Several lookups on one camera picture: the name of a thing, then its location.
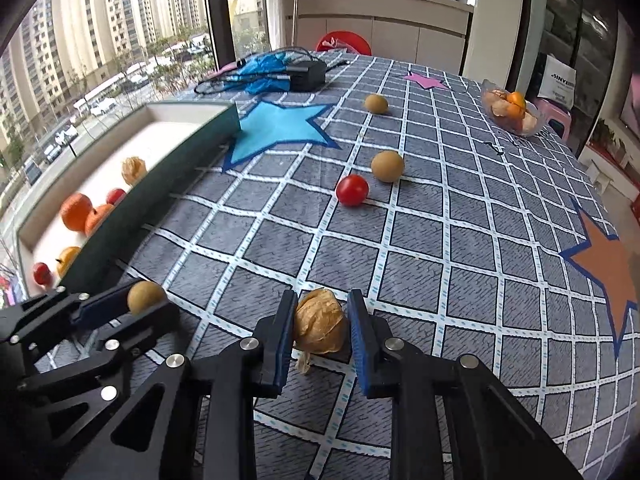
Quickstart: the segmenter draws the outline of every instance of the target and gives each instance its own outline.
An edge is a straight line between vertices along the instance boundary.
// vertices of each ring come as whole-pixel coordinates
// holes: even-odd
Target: metal rivet
[[[257,348],[259,344],[260,342],[255,337],[245,337],[240,342],[240,348],[242,350],[253,350],[254,348]]]
[[[460,356],[460,364],[465,368],[477,368],[480,361],[475,355],[464,354]]]
[[[120,346],[120,342],[117,339],[109,339],[105,344],[104,347],[107,350],[115,350],[118,348],[118,346]]]
[[[102,400],[110,401],[118,396],[118,391],[115,386],[105,386],[100,391],[100,396],[102,397]]]
[[[169,368],[179,368],[184,364],[184,355],[173,354],[166,359],[166,365]]]
[[[389,350],[402,350],[402,348],[404,348],[404,341],[399,337],[390,337],[385,341],[385,346]]]

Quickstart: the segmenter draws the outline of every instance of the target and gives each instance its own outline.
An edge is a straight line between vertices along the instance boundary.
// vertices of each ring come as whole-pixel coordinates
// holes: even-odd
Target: red stool
[[[318,41],[316,50],[318,52],[324,52],[325,50],[331,49],[331,47],[322,44],[324,41],[331,41],[331,38],[335,38],[336,40],[340,40],[351,45],[359,54],[365,54],[366,56],[371,55],[371,47],[369,46],[369,43],[367,43],[367,40],[362,36],[357,35],[355,32],[350,32],[348,30],[334,30],[333,32],[326,33],[322,38],[320,38],[320,41]]]

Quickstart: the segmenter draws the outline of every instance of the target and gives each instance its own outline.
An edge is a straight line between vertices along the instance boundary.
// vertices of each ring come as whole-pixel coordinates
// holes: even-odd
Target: pink stool
[[[571,127],[571,114],[546,99],[534,99],[533,104],[546,117],[546,124],[566,143]]]

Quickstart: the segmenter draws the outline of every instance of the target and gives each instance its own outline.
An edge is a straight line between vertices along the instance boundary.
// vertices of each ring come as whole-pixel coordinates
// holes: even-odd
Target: checkered tablecloth
[[[226,173],[222,160],[196,168],[187,191],[167,197],[170,212],[132,241],[133,256],[117,261],[124,280],[162,283],[183,309],[181,330],[136,361],[134,386],[169,354],[198,359],[249,335],[287,287],[327,287],[341,301],[360,288],[370,310],[423,351],[478,355],[586,478],[605,478],[632,432],[640,335],[633,317],[614,360],[602,290],[558,255],[585,239],[572,198],[614,231],[582,167],[550,131],[515,139],[488,122],[476,82],[327,57],[351,63],[318,93],[262,98],[335,104],[316,122],[340,150],[278,145]],[[408,69],[452,91],[423,90],[402,79]],[[363,110],[372,92],[387,98],[387,115]],[[255,100],[204,98],[233,100],[241,114]],[[406,163],[393,185],[369,169],[389,149]],[[359,208],[334,195],[350,173],[369,182]],[[94,338],[65,342],[40,367],[81,358]],[[292,368],[283,395],[259,399],[254,419],[261,479],[388,478],[391,402],[364,399],[348,348],[313,357],[306,376]],[[444,438],[449,476],[450,461]]]

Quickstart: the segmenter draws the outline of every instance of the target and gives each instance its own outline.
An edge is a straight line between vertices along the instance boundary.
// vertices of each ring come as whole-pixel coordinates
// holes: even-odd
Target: light blue star
[[[314,122],[331,104],[281,106],[260,101],[240,120],[240,131],[226,153],[222,171],[254,158],[276,144],[311,142],[340,146]]]

